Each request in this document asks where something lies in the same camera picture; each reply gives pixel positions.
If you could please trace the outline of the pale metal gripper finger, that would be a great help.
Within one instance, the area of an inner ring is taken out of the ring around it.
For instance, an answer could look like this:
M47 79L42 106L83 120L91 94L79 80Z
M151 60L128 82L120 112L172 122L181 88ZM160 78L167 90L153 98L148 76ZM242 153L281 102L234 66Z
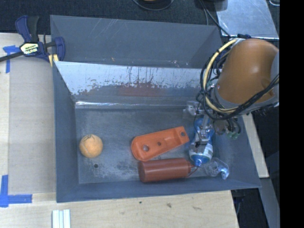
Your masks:
M201 153L200 140L193 140L189 146L189 155L197 155Z
M210 139L210 129L200 129L199 145L207 145Z

